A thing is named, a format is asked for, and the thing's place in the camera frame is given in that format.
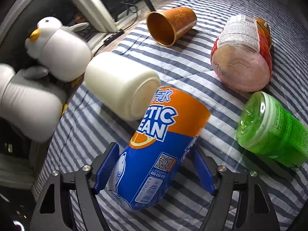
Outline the small penguin plush toy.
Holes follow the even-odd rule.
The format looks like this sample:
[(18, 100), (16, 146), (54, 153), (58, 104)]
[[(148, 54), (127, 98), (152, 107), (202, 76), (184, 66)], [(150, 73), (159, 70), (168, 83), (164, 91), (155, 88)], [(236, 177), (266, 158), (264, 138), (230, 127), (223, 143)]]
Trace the small penguin plush toy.
[(85, 72), (92, 58), (87, 42), (77, 34), (88, 26), (78, 23), (68, 27), (55, 17), (45, 17), (25, 40), (27, 54), (58, 80), (73, 81)]

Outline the red orange printed cup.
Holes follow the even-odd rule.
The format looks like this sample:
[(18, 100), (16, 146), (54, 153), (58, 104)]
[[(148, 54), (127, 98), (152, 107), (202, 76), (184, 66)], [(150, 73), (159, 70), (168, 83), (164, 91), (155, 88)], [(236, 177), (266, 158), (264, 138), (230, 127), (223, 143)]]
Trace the red orange printed cup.
[(211, 50), (210, 61), (219, 79), (236, 91), (255, 92), (272, 74), (272, 39), (261, 18), (231, 16)]

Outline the far gold paper cup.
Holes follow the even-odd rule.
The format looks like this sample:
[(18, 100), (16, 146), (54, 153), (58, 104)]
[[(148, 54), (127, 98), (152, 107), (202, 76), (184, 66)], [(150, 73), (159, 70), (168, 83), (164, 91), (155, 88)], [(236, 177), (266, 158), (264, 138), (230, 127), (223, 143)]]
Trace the far gold paper cup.
[(177, 7), (160, 12), (151, 12), (147, 28), (153, 39), (162, 46), (173, 46), (197, 24), (197, 16), (188, 7)]

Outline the blue orange Arctic Ocean cup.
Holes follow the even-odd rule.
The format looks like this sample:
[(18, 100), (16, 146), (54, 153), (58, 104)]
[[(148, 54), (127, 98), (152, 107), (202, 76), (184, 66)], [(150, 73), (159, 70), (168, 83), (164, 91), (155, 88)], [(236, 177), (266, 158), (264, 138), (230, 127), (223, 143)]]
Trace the blue orange Arctic Ocean cup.
[(108, 194), (128, 211), (157, 204), (209, 117), (209, 109), (191, 95), (160, 87), (115, 164)]

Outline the green plastic cup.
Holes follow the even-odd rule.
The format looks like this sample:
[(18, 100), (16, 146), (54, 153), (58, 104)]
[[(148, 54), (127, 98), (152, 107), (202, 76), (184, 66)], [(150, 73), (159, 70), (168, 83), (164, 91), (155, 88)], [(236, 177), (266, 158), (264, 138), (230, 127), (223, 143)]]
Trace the green plastic cup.
[(236, 139), (246, 150), (291, 169), (307, 162), (307, 127), (265, 92), (255, 92), (247, 101)]

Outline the large penguin plush toy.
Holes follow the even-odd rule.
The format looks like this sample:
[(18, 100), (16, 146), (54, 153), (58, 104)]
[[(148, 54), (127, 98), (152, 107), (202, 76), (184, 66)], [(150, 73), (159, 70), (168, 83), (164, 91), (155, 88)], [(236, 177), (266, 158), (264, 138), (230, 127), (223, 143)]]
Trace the large penguin plush toy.
[(1, 64), (1, 118), (38, 143), (54, 134), (67, 99), (64, 90), (45, 80), (48, 73), (43, 66), (16, 73)]

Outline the white plastic cup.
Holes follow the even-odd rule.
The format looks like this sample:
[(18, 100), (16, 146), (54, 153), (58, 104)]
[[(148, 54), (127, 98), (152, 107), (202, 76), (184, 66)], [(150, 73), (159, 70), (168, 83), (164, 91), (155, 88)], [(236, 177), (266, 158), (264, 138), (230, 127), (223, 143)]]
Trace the white plastic cup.
[(103, 52), (88, 64), (85, 86), (105, 106), (125, 121), (143, 118), (161, 86), (157, 72), (113, 52)]

